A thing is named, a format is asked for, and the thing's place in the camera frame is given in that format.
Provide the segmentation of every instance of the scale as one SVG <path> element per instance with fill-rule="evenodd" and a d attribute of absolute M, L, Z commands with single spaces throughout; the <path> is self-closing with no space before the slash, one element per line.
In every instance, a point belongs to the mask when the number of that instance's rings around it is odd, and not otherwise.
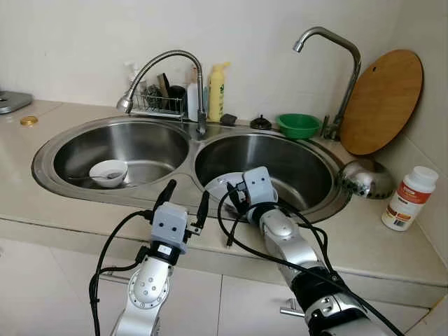
<path fill-rule="evenodd" d="M 0 114 L 7 114 L 31 104 L 33 97 L 27 93 L 0 91 Z"/>

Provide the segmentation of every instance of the metal strainer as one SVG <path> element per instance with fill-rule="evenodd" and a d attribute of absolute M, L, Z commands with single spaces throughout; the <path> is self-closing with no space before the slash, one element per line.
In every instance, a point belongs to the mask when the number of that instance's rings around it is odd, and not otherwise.
<path fill-rule="evenodd" d="M 396 188 L 387 169 L 369 159 L 354 160 L 346 164 L 339 171 L 337 182 L 355 195 L 375 200 L 391 196 Z"/>

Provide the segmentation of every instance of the dish soap bottle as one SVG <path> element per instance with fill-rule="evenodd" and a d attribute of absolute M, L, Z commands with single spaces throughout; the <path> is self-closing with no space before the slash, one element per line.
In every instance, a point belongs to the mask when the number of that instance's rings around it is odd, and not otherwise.
<path fill-rule="evenodd" d="M 381 216 L 392 230 L 406 231 L 435 189 L 439 175 L 432 169 L 417 166 L 405 176 Z"/>
<path fill-rule="evenodd" d="M 187 87 L 188 119 L 191 121 L 197 121 L 197 99 L 197 69 L 192 66 L 190 84 Z"/>
<path fill-rule="evenodd" d="M 129 87 L 130 87 L 132 82 L 134 82 L 134 79 L 139 74 L 140 70 L 135 62 L 125 62 L 125 66 L 129 67 L 131 70 L 131 72 L 129 73 L 129 76 L 128 76 Z M 140 80 L 139 85 L 137 86 L 138 93 L 140 95 L 144 95 L 146 93 L 147 87 L 148 87 L 148 85 L 146 84 L 146 79 L 142 78 Z"/>
<path fill-rule="evenodd" d="M 223 115 L 225 81 L 223 70 L 229 65 L 229 62 L 213 65 L 210 75 L 209 119 L 215 123 L 219 122 Z"/>

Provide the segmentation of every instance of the spoon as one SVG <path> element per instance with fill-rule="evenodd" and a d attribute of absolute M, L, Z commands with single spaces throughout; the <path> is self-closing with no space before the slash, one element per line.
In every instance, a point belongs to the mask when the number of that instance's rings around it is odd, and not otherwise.
<path fill-rule="evenodd" d="M 115 172 L 115 173 L 110 173 L 107 174 L 105 176 L 83 176 L 83 177 L 70 177 L 69 179 L 71 180 L 85 180 L 85 179 L 106 179 L 106 180 L 113 180 L 117 177 L 119 177 L 119 175 L 121 175 L 121 172 Z"/>

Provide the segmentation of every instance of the gooseneck faucet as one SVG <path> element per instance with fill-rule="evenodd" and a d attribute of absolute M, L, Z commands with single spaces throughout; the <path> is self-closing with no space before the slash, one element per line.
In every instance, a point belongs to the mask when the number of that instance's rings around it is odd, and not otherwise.
<path fill-rule="evenodd" d="M 163 52 L 162 54 L 154 57 L 151 61 L 146 63 L 146 65 L 141 68 L 140 72 L 135 76 L 134 81 L 127 93 L 118 100 L 117 109 L 122 113 L 130 113 L 132 110 L 133 101 L 132 98 L 134 96 L 137 85 L 140 83 L 140 80 L 145 76 L 146 72 L 149 69 L 154 67 L 158 62 L 164 60 L 165 58 L 171 56 L 184 56 L 190 59 L 196 66 L 197 69 L 197 131 L 200 134 L 205 134 L 207 131 L 207 115 L 204 110 L 204 98 L 202 96 L 202 67 L 197 58 L 188 51 L 184 50 L 170 50 Z"/>
<path fill-rule="evenodd" d="M 361 54 L 359 53 L 356 45 L 354 45 L 352 42 L 323 27 L 312 27 L 308 29 L 301 35 L 298 41 L 295 42 L 293 49 L 300 53 L 305 41 L 313 35 L 321 35 L 329 39 L 330 41 L 339 44 L 343 48 L 347 49 L 353 56 L 353 73 L 350 77 L 349 86 L 347 87 L 339 111 L 337 112 L 337 115 L 335 116 L 332 124 L 326 125 L 326 122 L 324 122 L 323 125 L 323 136 L 325 138 L 339 140 L 339 132 L 342 124 L 342 119 L 344 118 L 347 104 L 349 103 L 351 93 L 353 92 L 356 80 L 358 79 L 359 71 L 361 70 Z"/>

